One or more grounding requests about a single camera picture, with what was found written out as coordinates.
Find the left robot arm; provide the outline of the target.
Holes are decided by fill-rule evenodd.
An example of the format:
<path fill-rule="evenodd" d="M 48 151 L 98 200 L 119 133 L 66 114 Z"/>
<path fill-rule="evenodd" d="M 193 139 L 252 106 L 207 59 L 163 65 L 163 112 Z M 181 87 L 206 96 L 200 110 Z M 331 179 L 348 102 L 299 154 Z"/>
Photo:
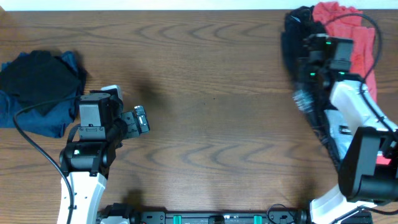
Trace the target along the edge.
<path fill-rule="evenodd" d="M 116 149 L 125 139 L 150 130 L 143 106 L 123 110 L 117 92 L 94 91 L 79 103 L 80 124 L 68 136 L 60 153 L 65 178 L 58 223 L 95 223 Z"/>

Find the black printed cycling jersey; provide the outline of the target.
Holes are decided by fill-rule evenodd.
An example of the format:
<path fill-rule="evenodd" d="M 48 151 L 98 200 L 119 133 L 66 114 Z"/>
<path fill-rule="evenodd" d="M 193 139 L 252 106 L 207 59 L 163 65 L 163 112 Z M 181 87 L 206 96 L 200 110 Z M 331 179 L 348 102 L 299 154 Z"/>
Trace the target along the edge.
<path fill-rule="evenodd" d="M 293 100 L 328 150 L 335 169 L 339 170 L 353 135 L 342 114 L 331 105 L 320 88 L 318 76 L 311 75 L 305 64 L 309 51 L 304 47 L 304 39 L 326 32 L 322 23 L 315 21 L 312 15 L 314 8 L 302 6 L 285 15 L 284 31 L 280 37 L 282 59 L 294 87 Z"/>

